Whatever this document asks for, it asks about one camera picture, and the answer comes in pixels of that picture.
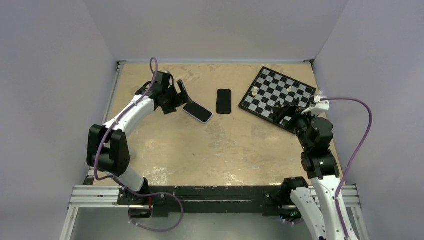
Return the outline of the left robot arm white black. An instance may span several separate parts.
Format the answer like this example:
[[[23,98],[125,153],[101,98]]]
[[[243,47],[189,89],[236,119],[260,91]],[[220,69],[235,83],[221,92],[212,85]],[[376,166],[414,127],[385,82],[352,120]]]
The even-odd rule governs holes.
[[[174,81],[169,72],[155,72],[116,117],[89,129],[86,162],[94,168],[95,179],[101,180],[98,172],[106,173],[106,179],[113,179],[130,192],[132,201],[138,205],[146,203],[152,194],[148,180],[130,166],[133,154],[128,137],[158,108],[167,115],[191,101],[182,80]]]

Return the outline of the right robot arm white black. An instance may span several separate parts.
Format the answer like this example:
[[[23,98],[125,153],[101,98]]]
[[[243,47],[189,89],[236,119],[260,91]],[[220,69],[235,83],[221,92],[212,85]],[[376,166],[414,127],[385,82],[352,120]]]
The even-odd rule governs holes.
[[[281,189],[270,195],[272,202],[279,207],[295,205],[317,240],[358,239],[340,193],[342,181],[337,161],[330,150],[333,125],[325,118],[304,113],[304,108],[293,103],[277,103],[272,113],[274,123],[290,117],[285,126],[294,131],[300,142],[301,165],[316,194],[313,197],[303,177],[286,178]]]

